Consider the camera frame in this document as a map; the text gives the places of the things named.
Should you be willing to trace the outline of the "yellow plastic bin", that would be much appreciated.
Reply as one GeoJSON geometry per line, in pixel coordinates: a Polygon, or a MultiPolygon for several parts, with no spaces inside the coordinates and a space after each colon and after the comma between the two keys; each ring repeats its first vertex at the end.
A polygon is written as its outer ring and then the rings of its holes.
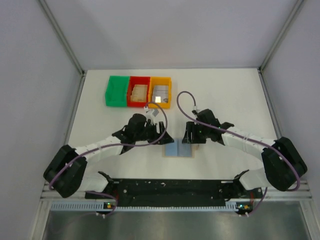
{"type": "Polygon", "coordinates": [[[163,109],[169,109],[171,100],[172,79],[170,77],[151,76],[147,101],[157,103],[163,109]]]}

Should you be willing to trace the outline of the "red plastic bin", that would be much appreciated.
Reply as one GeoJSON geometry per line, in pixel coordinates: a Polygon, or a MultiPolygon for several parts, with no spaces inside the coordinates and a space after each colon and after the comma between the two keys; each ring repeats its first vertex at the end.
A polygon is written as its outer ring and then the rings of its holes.
{"type": "Polygon", "coordinates": [[[131,76],[129,78],[126,94],[127,106],[131,108],[144,108],[148,102],[150,88],[149,76],[131,76]]]}

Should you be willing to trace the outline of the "aluminium corner post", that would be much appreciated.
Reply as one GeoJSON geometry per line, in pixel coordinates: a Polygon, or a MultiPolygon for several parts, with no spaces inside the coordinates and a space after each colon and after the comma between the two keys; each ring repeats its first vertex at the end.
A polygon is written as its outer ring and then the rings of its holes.
{"type": "Polygon", "coordinates": [[[285,39],[286,35],[288,34],[289,30],[291,29],[292,25],[294,24],[296,18],[300,14],[301,10],[303,9],[306,0],[296,0],[292,10],[290,11],[288,17],[286,18],[284,24],[282,25],[279,33],[277,34],[275,40],[273,41],[271,47],[269,48],[268,52],[266,53],[260,67],[258,68],[259,73],[263,73],[274,55],[276,54],[278,48],[282,44],[283,40],[285,39]]]}
{"type": "Polygon", "coordinates": [[[51,25],[57,39],[59,40],[60,44],[62,45],[66,55],[68,56],[69,60],[75,67],[76,71],[79,73],[80,76],[85,74],[85,70],[81,66],[78,58],[75,55],[69,41],[67,40],[63,30],[61,29],[57,19],[55,18],[52,10],[50,9],[46,0],[37,0],[36,1],[42,10],[44,16],[48,20],[49,24],[51,25]]]}

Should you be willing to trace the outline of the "left aluminium corner post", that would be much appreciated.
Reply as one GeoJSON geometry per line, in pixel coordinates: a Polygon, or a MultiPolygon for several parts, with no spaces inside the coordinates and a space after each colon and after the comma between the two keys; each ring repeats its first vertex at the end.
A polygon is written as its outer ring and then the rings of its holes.
{"type": "Polygon", "coordinates": [[[75,55],[69,41],[67,40],[63,30],[61,29],[57,19],[55,18],[52,10],[50,9],[46,0],[37,0],[36,1],[42,10],[44,16],[48,20],[49,24],[51,25],[57,39],[59,40],[60,44],[62,45],[66,55],[68,56],[69,60],[75,67],[76,71],[79,73],[80,76],[85,74],[85,70],[81,66],[78,58],[75,55]]]}

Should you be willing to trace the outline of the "beige card holders stack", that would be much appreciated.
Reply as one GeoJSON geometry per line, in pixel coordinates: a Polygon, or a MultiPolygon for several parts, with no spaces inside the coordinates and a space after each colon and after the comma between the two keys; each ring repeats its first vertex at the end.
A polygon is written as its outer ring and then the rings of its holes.
{"type": "Polygon", "coordinates": [[[146,102],[147,93],[148,86],[146,84],[136,84],[131,91],[130,101],[139,103],[146,102]]]}

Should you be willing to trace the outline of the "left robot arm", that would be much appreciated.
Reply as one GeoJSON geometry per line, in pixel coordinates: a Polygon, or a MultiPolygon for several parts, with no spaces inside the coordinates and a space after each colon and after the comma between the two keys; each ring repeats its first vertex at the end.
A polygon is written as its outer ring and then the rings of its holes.
{"type": "Polygon", "coordinates": [[[107,138],[80,147],[62,146],[43,173],[50,190],[62,198],[76,192],[101,195],[113,179],[103,171],[90,172],[89,166],[109,157],[120,156],[133,148],[166,145],[174,142],[167,133],[167,121],[154,122],[154,118],[135,113],[128,123],[107,138]]]}

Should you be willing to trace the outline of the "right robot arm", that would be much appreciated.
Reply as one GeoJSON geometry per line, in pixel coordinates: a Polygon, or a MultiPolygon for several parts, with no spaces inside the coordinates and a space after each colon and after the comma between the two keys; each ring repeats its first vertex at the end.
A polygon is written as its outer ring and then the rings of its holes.
{"type": "Polygon", "coordinates": [[[186,123],[182,139],[184,144],[205,144],[207,140],[247,153],[263,164],[255,170],[245,170],[235,178],[245,190],[274,187],[286,192],[308,171],[308,167],[287,137],[269,139],[259,137],[235,127],[220,123],[210,109],[193,110],[194,121],[186,123]]]}

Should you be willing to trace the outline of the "stack of cards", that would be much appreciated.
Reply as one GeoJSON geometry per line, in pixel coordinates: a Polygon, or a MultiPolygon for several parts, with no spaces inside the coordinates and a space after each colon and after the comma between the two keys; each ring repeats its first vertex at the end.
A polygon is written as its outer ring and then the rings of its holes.
{"type": "Polygon", "coordinates": [[[155,85],[151,94],[151,101],[154,103],[168,103],[169,102],[169,86],[155,85]]]}

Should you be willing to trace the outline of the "beige card holder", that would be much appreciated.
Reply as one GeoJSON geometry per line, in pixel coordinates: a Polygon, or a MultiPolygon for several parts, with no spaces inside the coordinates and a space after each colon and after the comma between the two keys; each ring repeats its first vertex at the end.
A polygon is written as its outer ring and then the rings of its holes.
{"type": "Polygon", "coordinates": [[[196,155],[196,150],[198,150],[198,145],[192,145],[192,157],[168,157],[168,156],[165,156],[165,146],[164,146],[162,149],[162,156],[164,158],[194,158],[196,155]]]}

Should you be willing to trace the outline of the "green plastic bin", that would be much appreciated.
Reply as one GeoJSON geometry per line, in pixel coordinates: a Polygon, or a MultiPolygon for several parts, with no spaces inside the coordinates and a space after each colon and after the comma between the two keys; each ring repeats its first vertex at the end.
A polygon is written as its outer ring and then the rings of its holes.
{"type": "Polygon", "coordinates": [[[111,75],[105,91],[105,104],[108,107],[127,107],[127,91],[130,76],[111,75]]]}

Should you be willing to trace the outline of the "right aluminium corner post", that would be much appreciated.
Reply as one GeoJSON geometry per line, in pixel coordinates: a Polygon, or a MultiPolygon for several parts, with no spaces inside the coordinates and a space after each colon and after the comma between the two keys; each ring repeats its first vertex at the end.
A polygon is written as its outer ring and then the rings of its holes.
{"type": "Polygon", "coordinates": [[[294,24],[296,18],[300,14],[301,10],[303,9],[306,0],[296,0],[292,10],[290,11],[288,17],[286,18],[284,24],[282,25],[279,33],[277,34],[275,40],[273,41],[271,47],[269,48],[268,52],[266,53],[260,67],[258,68],[259,73],[263,73],[274,55],[276,54],[278,48],[282,44],[283,40],[285,39],[286,35],[288,34],[289,30],[291,29],[292,25],[294,24]]]}

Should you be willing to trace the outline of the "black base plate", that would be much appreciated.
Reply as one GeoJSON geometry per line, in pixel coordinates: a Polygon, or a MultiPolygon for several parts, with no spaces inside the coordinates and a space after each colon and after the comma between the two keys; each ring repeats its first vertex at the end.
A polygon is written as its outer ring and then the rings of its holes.
{"type": "Polygon", "coordinates": [[[217,207],[230,199],[258,199],[259,188],[246,190],[238,180],[115,178],[103,191],[119,207],[217,207]]]}

